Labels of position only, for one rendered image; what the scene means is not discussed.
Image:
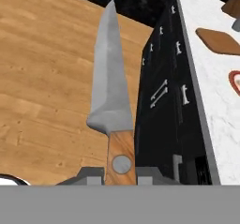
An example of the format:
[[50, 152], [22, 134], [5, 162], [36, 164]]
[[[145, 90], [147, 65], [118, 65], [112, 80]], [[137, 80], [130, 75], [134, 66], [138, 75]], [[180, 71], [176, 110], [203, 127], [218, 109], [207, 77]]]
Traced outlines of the white round object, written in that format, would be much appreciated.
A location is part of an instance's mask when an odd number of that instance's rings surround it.
[[0, 186], [29, 186], [29, 183], [19, 177], [0, 173]]

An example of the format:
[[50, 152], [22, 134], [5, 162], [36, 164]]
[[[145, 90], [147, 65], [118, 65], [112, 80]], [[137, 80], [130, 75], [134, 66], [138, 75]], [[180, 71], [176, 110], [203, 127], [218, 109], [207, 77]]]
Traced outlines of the brown wooden object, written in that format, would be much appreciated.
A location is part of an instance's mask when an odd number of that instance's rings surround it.
[[240, 0], [228, 0], [221, 10], [235, 19], [240, 18]]

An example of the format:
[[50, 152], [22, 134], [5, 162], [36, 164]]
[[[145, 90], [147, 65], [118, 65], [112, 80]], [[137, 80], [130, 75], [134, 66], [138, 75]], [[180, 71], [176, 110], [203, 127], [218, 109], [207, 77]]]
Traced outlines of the black cupboard run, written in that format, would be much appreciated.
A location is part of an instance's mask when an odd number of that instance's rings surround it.
[[[182, 51], [176, 54], [175, 43]], [[142, 50], [138, 108], [135, 124], [135, 157], [138, 167], [158, 167], [162, 175], [184, 185], [210, 185], [203, 132], [190, 73], [188, 54], [177, 0], [169, 0]], [[164, 80], [165, 94], [150, 109], [151, 96]], [[183, 105], [181, 87], [189, 103]]]

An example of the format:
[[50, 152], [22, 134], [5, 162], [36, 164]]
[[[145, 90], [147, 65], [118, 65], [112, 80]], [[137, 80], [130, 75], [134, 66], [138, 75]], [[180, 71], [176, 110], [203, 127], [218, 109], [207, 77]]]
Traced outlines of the red-rimmed plate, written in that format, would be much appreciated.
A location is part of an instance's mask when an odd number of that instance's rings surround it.
[[232, 89], [240, 97], [240, 89], [238, 88], [238, 86], [237, 86], [237, 84], [235, 83], [235, 80], [234, 80], [234, 77], [236, 75], [240, 75], [240, 71], [239, 70], [232, 70], [229, 73], [229, 82], [230, 82], [230, 85], [231, 85]]

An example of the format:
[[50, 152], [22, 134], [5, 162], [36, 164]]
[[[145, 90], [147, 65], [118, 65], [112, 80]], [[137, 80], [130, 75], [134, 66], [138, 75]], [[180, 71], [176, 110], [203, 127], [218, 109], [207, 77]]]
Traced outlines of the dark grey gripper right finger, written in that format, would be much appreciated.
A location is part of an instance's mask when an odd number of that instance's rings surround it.
[[136, 168], [137, 185], [150, 186], [179, 186], [180, 183], [165, 177], [161, 174], [158, 167], [137, 167]]

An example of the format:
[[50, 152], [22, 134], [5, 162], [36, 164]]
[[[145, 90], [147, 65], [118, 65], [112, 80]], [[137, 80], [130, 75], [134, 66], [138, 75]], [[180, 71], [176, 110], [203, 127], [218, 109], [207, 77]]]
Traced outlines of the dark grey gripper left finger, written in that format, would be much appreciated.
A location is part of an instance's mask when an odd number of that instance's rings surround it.
[[61, 185], [73, 186], [104, 186], [104, 168], [103, 167], [82, 167], [76, 176], [73, 176], [63, 182]]

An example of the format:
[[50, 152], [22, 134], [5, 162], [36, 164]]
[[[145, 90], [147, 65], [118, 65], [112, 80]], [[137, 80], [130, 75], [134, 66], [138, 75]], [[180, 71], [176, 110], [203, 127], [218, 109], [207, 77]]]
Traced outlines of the knife with wooden handle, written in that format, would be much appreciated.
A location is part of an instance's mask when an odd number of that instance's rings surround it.
[[108, 137], [107, 185], [135, 185], [133, 121], [114, 1], [100, 18], [94, 51], [91, 108], [86, 124]]

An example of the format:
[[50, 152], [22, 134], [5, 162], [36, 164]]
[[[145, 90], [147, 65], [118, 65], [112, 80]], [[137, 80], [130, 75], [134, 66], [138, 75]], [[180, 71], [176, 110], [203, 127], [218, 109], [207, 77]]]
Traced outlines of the brown wooden cutting board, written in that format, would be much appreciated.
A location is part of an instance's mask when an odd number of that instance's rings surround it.
[[197, 28], [195, 33], [212, 52], [218, 54], [240, 55], [240, 44], [225, 32]]

